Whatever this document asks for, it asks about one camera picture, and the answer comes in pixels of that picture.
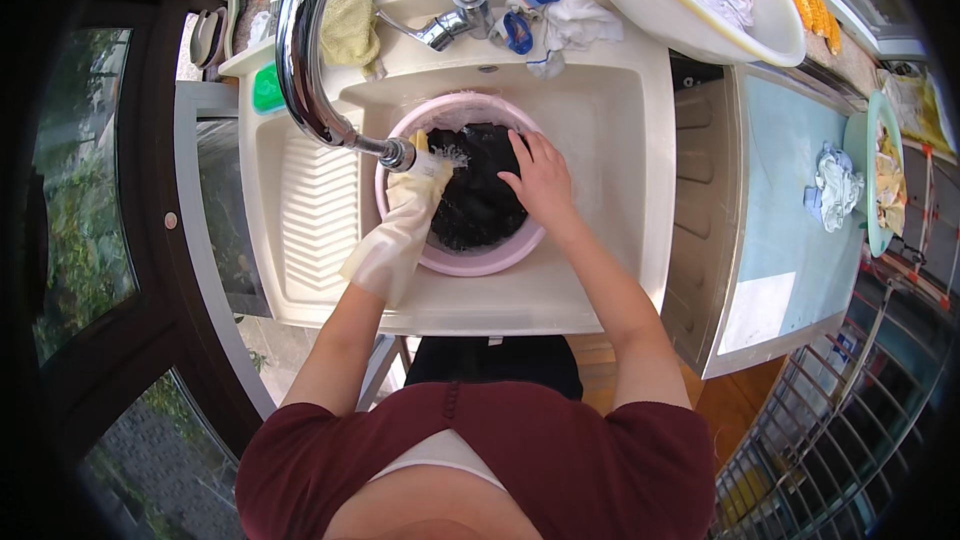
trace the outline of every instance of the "white utility sink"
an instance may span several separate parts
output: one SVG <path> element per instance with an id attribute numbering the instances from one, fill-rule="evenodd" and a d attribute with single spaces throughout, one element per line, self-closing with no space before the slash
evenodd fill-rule
<path id="1" fill-rule="evenodd" d="M 378 3 L 410 26 L 450 8 L 450 0 Z M 386 25 L 377 33 L 387 78 L 366 82 L 357 69 L 323 70 L 323 87 L 340 113 L 364 134 L 386 138 L 405 114 L 440 95 L 471 90 L 502 96 L 533 118 L 563 154 L 581 215 L 662 306 L 676 172 L 666 46 L 625 19 L 623 42 L 567 51 L 565 71 L 542 82 L 522 56 L 491 42 L 461 36 L 435 52 Z M 270 309 L 280 321 L 316 326 L 343 292 L 337 275 L 343 260 L 379 222 L 376 161 L 306 138 L 285 110 L 254 113 L 254 74 L 273 58 L 272 41 L 264 41 L 220 72 L 241 78 L 246 217 Z M 491 65 L 497 70 L 478 69 Z M 384 314 L 381 331 L 505 336 L 591 333 L 600 326 L 572 268 L 546 238 L 520 263 L 493 275 L 456 278 L 419 267 L 403 302 Z"/>

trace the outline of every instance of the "bare forearm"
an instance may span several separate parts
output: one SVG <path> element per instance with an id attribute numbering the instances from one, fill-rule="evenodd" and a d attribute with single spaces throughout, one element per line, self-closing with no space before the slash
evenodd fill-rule
<path id="1" fill-rule="evenodd" d="M 655 401 L 690 409 L 677 355 L 650 297 L 579 215 L 551 233 L 570 261 L 616 354 L 613 407 Z"/>
<path id="2" fill-rule="evenodd" d="M 617 346 L 642 332 L 663 334 L 663 324 L 647 293 L 627 274 L 579 215 L 551 231 L 570 261 L 610 342 Z"/>
<path id="3" fill-rule="evenodd" d="M 313 403 L 338 416 L 353 413 L 383 308 L 382 298 L 349 284 L 281 406 Z"/>

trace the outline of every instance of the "yellow rubber glove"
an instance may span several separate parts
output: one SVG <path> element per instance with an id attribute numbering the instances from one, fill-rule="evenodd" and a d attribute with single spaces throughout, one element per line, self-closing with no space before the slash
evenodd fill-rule
<path id="1" fill-rule="evenodd" d="M 424 130 L 417 130 L 410 142 L 417 153 L 429 151 Z M 390 212 L 356 245 L 340 268 L 340 275 L 384 299 L 388 307 L 400 304 L 424 252 L 430 222 L 452 175 L 453 166 L 449 162 L 443 162 L 432 175 L 388 173 Z"/>

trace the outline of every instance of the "faucet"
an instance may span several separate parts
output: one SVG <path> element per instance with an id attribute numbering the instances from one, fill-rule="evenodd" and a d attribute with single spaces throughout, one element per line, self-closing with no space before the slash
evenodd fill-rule
<path id="1" fill-rule="evenodd" d="M 487 0 L 453 0 L 455 8 L 433 18 L 421 29 L 399 23 L 383 11 L 380 20 L 426 44 L 446 49 L 457 36 L 468 33 L 487 38 L 494 18 Z M 364 136 L 330 105 L 321 80 L 320 21 L 327 0 L 283 0 L 276 25 L 276 75 L 283 100 L 304 133 L 328 147 L 343 147 L 374 155 L 391 172 L 413 167 L 417 150 L 407 138 Z"/>

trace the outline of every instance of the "black pants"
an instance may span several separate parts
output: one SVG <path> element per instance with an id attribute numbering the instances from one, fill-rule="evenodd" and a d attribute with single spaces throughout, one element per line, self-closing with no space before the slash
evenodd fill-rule
<path id="1" fill-rule="evenodd" d="M 584 387 L 562 335 L 517 335 L 489 345 L 487 337 L 428 335 L 420 341 L 404 386 L 420 382 L 533 382 L 579 401 Z"/>

